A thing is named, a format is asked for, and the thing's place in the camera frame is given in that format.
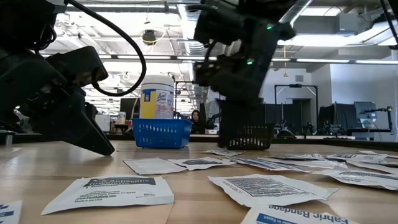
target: blue plastic basket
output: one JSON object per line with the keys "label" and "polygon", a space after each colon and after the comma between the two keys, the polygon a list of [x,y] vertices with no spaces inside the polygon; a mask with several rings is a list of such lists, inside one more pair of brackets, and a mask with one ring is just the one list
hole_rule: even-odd
{"label": "blue plastic basket", "polygon": [[192,122],[186,119],[133,119],[138,147],[180,149],[189,143]]}

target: desk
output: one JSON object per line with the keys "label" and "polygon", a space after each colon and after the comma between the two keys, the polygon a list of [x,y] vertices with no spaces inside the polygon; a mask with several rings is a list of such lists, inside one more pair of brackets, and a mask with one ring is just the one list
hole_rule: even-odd
{"label": "desk", "polygon": [[[82,208],[40,216],[46,204],[75,179],[134,174],[123,163],[125,159],[198,158],[211,156],[204,151],[216,148],[216,144],[213,143],[190,143],[188,147],[180,150],[140,149],[136,147],[134,141],[112,143],[116,151],[111,157],[103,157],[63,142],[15,144],[12,148],[0,146],[1,202],[23,200],[20,224],[241,223],[249,209],[230,199],[221,188],[212,184],[207,176],[275,174],[305,180],[321,187],[340,188],[327,202],[306,202],[291,205],[290,208],[318,213],[328,212],[362,224],[397,223],[398,193],[396,192],[342,184],[320,175],[270,172],[241,164],[162,175],[175,194],[174,205]],[[324,145],[273,144],[268,151],[246,151],[240,157],[316,152],[328,155],[356,152],[356,150]],[[398,155],[398,152],[386,153]]]}
{"label": "desk", "polygon": [[[191,138],[218,138],[218,134],[191,134]],[[338,136],[341,139],[355,140],[354,136]],[[331,139],[334,136],[303,136],[297,135],[296,139]]]}

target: person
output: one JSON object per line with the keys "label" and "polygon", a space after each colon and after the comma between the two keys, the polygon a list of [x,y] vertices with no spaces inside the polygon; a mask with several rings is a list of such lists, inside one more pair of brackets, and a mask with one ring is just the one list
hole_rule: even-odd
{"label": "person", "polygon": [[191,122],[192,128],[191,128],[191,134],[205,134],[205,129],[206,129],[206,122],[202,121],[200,119],[200,113],[198,110],[192,111],[191,114]]}

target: torn paper wrapper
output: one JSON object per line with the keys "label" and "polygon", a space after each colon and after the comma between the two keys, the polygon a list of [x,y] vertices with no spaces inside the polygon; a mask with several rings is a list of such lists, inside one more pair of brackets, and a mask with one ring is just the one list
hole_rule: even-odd
{"label": "torn paper wrapper", "polygon": [[22,201],[0,204],[0,223],[18,224],[19,217],[21,216],[21,209]]}
{"label": "torn paper wrapper", "polygon": [[390,157],[390,158],[398,159],[398,156],[388,155],[388,154],[380,154],[380,153],[376,153],[376,152],[373,152],[373,151],[359,151],[359,152],[363,153],[363,154],[370,154],[370,155],[383,155],[383,156],[387,156],[387,157]]}
{"label": "torn paper wrapper", "polygon": [[71,208],[171,203],[174,194],[161,177],[112,175],[75,180],[44,208],[42,215]]}
{"label": "torn paper wrapper", "polygon": [[327,200],[338,189],[316,185],[281,175],[253,174],[242,177],[208,177],[233,200],[247,207],[291,205],[310,200]]}
{"label": "torn paper wrapper", "polygon": [[297,171],[297,172],[310,172],[307,170],[303,170],[299,167],[286,165],[286,164],[280,164],[280,163],[276,163],[276,162],[269,162],[269,161],[265,161],[262,159],[243,159],[243,158],[235,158],[235,157],[234,158],[229,157],[228,159],[238,162],[240,164],[246,164],[246,165],[250,165],[250,166],[260,167],[260,168],[272,170],[272,171],[292,170],[292,171]]}
{"label": "torn paper wrapper", "polygon": [[241,224],[358,224],[329,213],[312,213],[293,208],[268,205],[252,208]]}
{"label": "torn paper wrapper", "polygon": [[169,159],[177,165],[188,168],[189,171],[196,169],[207,169],[213,166],[228,166],[236,164],[228,159],[215,159],[210,157],[198,158],[198,159]]}
{"label": "torn paper wrapper", "polygon": [[286,159],[286,160],[294,160],[294,161],[318,161],[325,160],[325,156],[321,154],[304,154],[304,155],[285,155],[285,156],[271,156],[274,159]]}
{"label": "torn paper wrapper", "polygon": [[398,190],[398,175],[378,174],[360,170],[323,170],[312,174],[327,175],[346,184]]}
{"label": "torn paper wrapper", "polygon": [[346,160],[351,159],[358,162],[371,162],[371,161],[382,161],[387,155],[370,155],[370,154],[334,154],[327,156],[327,159],[339,159]]}
{"label": "torn paper wrapper", "polygon": [[374,169],[374,170],[387,172],[389,174],[397,174],[398,175],[398,168],[391,168],[391,167],[386,167],[386,166],[382,166],[379,164],[373,164],[373,163],[367,163],[367,162],[356,162],[356,161],[352,161],[349,159],[347,159],[346,162],[349,164],[352,164],[354,166],[357,166],[357,167]]}
{"label": "torn paper wrapper", "polygon": [[159,158],[130,159],[123,162],[139,175],[169,174],[187,169]]}
{"label": "torn paper wrapper", "polygon": [[229,150],[207,150],[206,152],[220,156],[237,156],[243,153],[243,152],[233,152]]}
{"label": "torn paper wrapper", "polygon": [[348,168],[345,162],[336,162],[336,161],[290,161],[285,159],[260,158],[260,157],[258,159],[262,159],[263,161],[269,161],[269,162],[290,164],[295,166],[316,167],[324,169],[334,169],[337,167],[342,169]]}

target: wooden table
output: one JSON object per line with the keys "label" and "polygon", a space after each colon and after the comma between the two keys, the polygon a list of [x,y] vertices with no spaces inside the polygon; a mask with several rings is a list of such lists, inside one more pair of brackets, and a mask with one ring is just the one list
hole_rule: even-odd
{"label": "wooden table", "polygon": [[[305,180],[321,187],[340,188],[327,202],[305,202],[289,206],[291,208],[318,213],[328,212],[362,224],[397,223],[398,220],[398,193],[342,184],[319,175],[270,172],[240,164],[162,175],[175,195],[173,205],[79,208],[40,216],[46,204],[75,179],[109,174],[134,174],[123,163],[125,159],[199,158],[212,156],[203,151],[216,149],[216,144],[209,143],[192,143],[180,150],[140,149],[132,141],[113,141],[113,144],[116,151],[111,157],[103,157],[64,142],[15,144],[12,148],[0,147],[0,203],[23,200],[21,224],[240,223],[249,209],[230,199],[207,177],[275,174]],[[274,144],[268,151],[246,151],[240,157],[314,152],[328,155],[357,150],[335,146]]]}

